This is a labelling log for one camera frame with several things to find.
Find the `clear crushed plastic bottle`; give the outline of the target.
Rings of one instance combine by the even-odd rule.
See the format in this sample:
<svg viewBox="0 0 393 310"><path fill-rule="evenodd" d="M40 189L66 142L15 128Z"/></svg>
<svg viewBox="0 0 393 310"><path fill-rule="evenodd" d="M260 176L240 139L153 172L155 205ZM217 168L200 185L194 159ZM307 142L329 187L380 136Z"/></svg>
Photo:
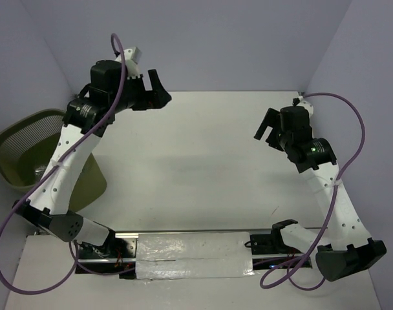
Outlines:
<svg viewBox="0 0 393 310"><path fill-rule="evenodd" d="M34 176L36 178L41 178L47 169L46 165L40 165L34 168Z"/></svg>

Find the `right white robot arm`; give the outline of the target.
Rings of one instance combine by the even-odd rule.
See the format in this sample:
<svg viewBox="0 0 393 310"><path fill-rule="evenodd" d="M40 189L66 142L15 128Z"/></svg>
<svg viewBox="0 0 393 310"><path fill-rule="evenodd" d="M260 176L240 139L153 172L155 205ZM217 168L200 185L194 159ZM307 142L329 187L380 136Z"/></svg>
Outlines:
<svg viewBox="0 0 393 310"><path fill-rule="evenodd" d="M284 152L306 180L325 217L314 234L295 220L272 227L272 248L284 253L293 247L309 254L325 280L334 282L371 268L387 253L383 241L372 238L363 225L341 180L343 170L330 143L316 138L310 125L311 112L303 106L269 108L254 135L261 140L271 129L266 143Z"/></svg>

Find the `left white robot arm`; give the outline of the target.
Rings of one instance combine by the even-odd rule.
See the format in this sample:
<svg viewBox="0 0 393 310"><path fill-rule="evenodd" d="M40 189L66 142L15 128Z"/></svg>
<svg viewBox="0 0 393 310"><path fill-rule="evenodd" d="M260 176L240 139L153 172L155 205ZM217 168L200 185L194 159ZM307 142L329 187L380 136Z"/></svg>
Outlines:
<svg viewBox="0 0 393 310"><path fill-rule="evenodd" d="M37 185L16 214L64 242L78 242L101 257L122 251L126 243L114 230L70 210L70 197L88 157L115 115L126 109L162 109L172 99L155 69L148 71L151 89L141 74L119 61L98 61L90 83L69 102L56 149Z"/></svg>

